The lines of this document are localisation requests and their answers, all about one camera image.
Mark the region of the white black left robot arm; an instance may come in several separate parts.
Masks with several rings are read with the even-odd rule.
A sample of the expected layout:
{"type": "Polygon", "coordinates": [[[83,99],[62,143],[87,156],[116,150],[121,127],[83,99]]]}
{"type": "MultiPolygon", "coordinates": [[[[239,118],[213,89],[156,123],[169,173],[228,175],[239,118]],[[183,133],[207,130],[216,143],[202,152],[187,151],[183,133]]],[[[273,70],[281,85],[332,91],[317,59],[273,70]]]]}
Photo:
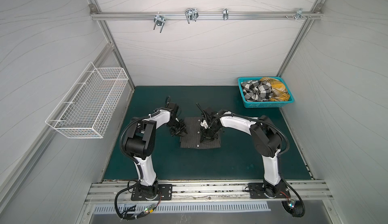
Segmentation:
{"type": "Polygon", "coordinates": [[[154,199],[158,194],[157,174],[152,163],[157,129],[166,125],[172,136],[187,134],[184,120],[178,119],[178,111],[176,103],[166,103],[151,114],[134,117],[120,136],[120,151],[134,162],[139,182],[137,189],[144,198],[154,199]]]}

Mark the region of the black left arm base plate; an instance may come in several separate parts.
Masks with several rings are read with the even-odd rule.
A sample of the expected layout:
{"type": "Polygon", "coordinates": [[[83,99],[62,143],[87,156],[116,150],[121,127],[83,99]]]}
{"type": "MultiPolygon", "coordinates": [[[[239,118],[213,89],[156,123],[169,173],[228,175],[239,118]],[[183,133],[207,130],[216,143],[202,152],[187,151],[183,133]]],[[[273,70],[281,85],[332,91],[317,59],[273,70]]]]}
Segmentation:
{"type": "Polygon", "coordinates": [[[152,186],[138,185],[133,188],[131,201],[156,201],[156,200],[171,200],[172,185],[158,183],[152,186]]]}

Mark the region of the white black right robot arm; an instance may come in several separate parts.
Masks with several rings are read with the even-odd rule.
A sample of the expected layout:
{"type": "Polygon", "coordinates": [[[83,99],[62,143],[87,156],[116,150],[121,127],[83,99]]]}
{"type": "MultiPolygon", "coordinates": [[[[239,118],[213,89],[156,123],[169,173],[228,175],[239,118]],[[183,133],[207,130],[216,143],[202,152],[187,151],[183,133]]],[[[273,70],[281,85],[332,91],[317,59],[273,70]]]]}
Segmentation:
{"type": "Polygon", "coordinates": [[[264,167],[263,186],[259,189],[268,198],[275,198],[285,185],[279,170],[279,156],[282,154],[282,142],[286,142],[285,151],[290,144],[283,132],[273,122],[262,116],[248,117],[234,114],[230,111],[214,111],[208,107],[201,109],[203,119],[200,121],[200,141],[216,140],[222,128],[231,128],[251,136],[254,148],[262,156],[264,167]]]}

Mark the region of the dark grey pinstriped shirt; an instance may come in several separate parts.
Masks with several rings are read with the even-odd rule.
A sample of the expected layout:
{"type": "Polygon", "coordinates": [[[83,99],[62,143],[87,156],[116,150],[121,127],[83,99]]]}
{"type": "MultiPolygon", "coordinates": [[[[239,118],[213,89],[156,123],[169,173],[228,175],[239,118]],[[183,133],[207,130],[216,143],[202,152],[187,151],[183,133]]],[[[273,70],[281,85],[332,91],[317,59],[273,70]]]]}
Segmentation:
{"type": "Polygon", "coordinates": [[[201,141],[202,132],[200,117],[185,117],[184,122],[186,125],[187,134],[183,137],[180,137],[181,148],[208,150],[221,147],[221,138],[212,141],[206,139],[201,141]]]}

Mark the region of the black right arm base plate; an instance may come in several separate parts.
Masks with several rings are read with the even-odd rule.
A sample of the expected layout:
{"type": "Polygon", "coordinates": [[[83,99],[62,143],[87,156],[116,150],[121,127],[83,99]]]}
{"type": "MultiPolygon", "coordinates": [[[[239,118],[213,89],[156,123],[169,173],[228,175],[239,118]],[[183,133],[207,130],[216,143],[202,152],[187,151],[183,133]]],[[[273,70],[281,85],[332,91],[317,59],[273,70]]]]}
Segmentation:
{"type": "Polygon", "coordinates": [[[244,189],[251,199],[290,199],[291,195],[286,185],[281,182],[273,186],[267,182],[248,183],[244,189]]]}

